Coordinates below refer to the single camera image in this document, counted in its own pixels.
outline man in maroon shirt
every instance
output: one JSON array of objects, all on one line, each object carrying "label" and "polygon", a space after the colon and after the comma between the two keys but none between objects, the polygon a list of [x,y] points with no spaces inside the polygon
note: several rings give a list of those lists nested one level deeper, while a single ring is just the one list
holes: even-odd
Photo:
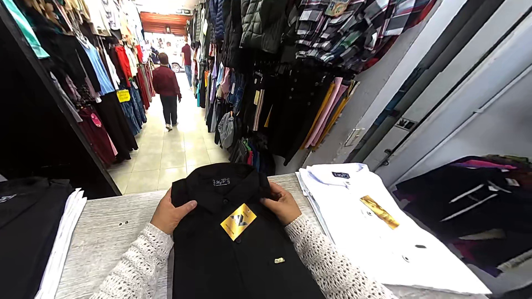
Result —
[{"label": "man in maroon shirt", "polygon": [[168,66],[168,55],[159,53],[159,61],[161,66],[153,71],[153,89],[161,95],[164,121],[166,128],[171,131],[177,125],[177,98],[181,103],[181,92],[176,74]]},{"label": "man in maroon shirt", "polygon": [[190,46],[187,43],[187,36],[185,36],[185,45],[183,48],[181,48],[181,57],[183,65],[185,66],[185,73],[187,74],[188,79],[188,85],[190,86],[190,89],[192,90],[192,69],[190,68],[192,66],[192,60],[190,59]]}]

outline white lace cardigan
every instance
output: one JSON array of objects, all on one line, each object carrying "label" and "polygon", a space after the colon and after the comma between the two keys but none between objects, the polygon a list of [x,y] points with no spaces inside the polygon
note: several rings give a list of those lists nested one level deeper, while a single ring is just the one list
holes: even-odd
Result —
[{"label": "white lace cardigan", "polygon": [[[326,298],[396,298],[389,289],[369,279],[338,254],[329,239],[304,215],[285,230]],[[91,299],[154,297],[159,270],[166,265],[172,246],[170,235],[148,224]]]}]

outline pink tag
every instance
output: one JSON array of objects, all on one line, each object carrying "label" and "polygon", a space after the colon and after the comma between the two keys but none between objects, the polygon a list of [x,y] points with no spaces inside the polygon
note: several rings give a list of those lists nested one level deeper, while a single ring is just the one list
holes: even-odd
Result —
[{"label": "pink tag", "polygon": [[94,123],[97,127],[99,127],[99,128],[102,127],[102,122],[98,119],[98,117],[97,117],[94,113],[91,113],[91,114],[90,114],[90,118],[92,118],[93,123]]}]

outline aisle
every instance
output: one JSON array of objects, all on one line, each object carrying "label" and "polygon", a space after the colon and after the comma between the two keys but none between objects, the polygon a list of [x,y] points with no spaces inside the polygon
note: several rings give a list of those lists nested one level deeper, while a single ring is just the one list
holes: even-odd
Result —
[{"label": "aisle", "polygon": [[164,128],[162,105],[156,95],[146,113],[148,122],[135,136],[139,149],[131,152],[131,160],[109,168],[123,194],[168,189],[200,166],[228,162],[229,153],[214,144],[214,133],[207,132],[205,110],[197,107],[185,73],[177,74],[177,78],[182,94],[177,127],[170,132]]}]

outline hand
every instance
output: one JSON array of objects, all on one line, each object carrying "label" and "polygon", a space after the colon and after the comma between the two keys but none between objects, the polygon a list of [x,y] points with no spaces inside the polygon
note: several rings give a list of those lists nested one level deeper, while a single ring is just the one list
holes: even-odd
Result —
[{"label": "hand", "polygon": [[301,215],[292,194],[281,186],[270,182],[271,199],[262,198],[261,203],[269,208],[283,225],[288,225]]},{"label": "hand", "polygon": [[170,197],[171,194],[172,188],[168,189],[163,196],[157,209],[155,209],[155,213],[153,213],[152,221],[150,221],[156,228],[168,235],[172,234],[181,219],[197,206],[197,201],[189,201],[180,207],[174,207]]}]

